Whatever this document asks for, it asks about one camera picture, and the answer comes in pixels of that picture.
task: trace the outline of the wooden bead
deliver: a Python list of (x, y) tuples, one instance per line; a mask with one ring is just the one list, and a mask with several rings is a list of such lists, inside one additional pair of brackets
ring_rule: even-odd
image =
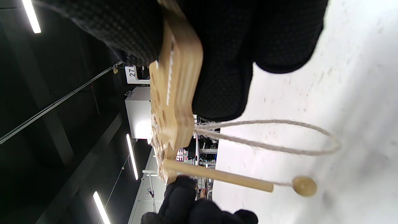
[(296, 177), (293, 179), (293, 190), (304, 197), (311, 197), (316, 193), (317, 187), (313, 179), (309, 177)]

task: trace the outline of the white floor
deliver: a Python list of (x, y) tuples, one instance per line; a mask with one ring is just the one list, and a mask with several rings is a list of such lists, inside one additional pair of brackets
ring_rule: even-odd
[[(313, 177), (318, 193), (298, 196), (215, 182), (224, 210), (256, 212), (261, 224), (398, 223), (398, 1), (330, 0), (311, 61), (272, 75), (254, 67), (239, 120), (291, 119), (323, 127), (341, 140), (334, 155), (308, 157), (220, 141), (217, 169), (270, 181)], [(285, 125), (224, 128), (224, 134), (320, 150), (327, 139)]]

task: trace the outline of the wooden toy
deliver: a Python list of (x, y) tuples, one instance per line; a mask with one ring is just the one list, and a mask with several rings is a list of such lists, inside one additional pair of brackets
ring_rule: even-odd
[(329, 136), (334, 145), (330, 150), (324, 152), (311, 152), (212, 133), (207, 131), (207, 129), (214, 128), (210, 126), (195, 127), (192, 100), (203, 61), (202, 45), (195, 31), (173, 0), (160, 0), (159, 3), (162, 5), (164, 13), (163, 47), (159, 60), (151, 63), (149, 70), (152, 145), (156, 153), (161, 180), (172, 183), (179, 172), (267, 192), (272, 192), (274, 185), (287, 185), (291, 186), (299, 195), (314, 195), (317, 187), (309, 177), (297, 177), (291, 184), (279, 184), (176, 161), (178, 150), (189, 145), (194, 132), (211, 138), (224, 138), (269, 150), (312, 156), (333, 153), (340, 148), (340, 143), (334, 136), (321, 128), (288, 120), (232, 122), (220, 124), (218, 127), (254, 123), (288, 123), (317, 130)]

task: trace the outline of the white wall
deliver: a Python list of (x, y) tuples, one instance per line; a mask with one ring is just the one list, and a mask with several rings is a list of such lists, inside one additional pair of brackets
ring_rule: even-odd
[[(148, 163), (145, 167), (146, 170), (158, 170), (158, 164), (156, 163), (156, 158), (153, 157), (154, 152), (153, 148), (151, 154), (149, 155)], [(164, 191), (166, 189), (166, 185), (164, 182), (161, 182), (158, 177), (151, 177), (153, 191), (155, 195), (155, 203), (156, 203), (156, 212), (159, 211), (160, 206), (163, 203), (164, 199)], [(144, 181), (141, 181), (139, 193), (137, 194), (136, 201), (134, 203), (133, 210), (130, 215), (129, 224), (139, 224), (141, 220), (141, 216), (147, 212), (153, 212), (153, 203), (152, 197), (148, 194), (147, 189), (150, 188), (149, 177), (145, 176)]]

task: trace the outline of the dotted fabric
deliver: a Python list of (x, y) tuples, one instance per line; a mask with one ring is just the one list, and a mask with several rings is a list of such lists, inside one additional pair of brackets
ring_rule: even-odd
[[(163, 40), (156, 0), (41, 0), (102, 40), (126, 64), (149, 65)], [(239, 117), (252, 64), (271, 73), (302, 67), (323, 29), (327, 0), (177, 0), (203, 45), (192, 109), (214, 121)]]

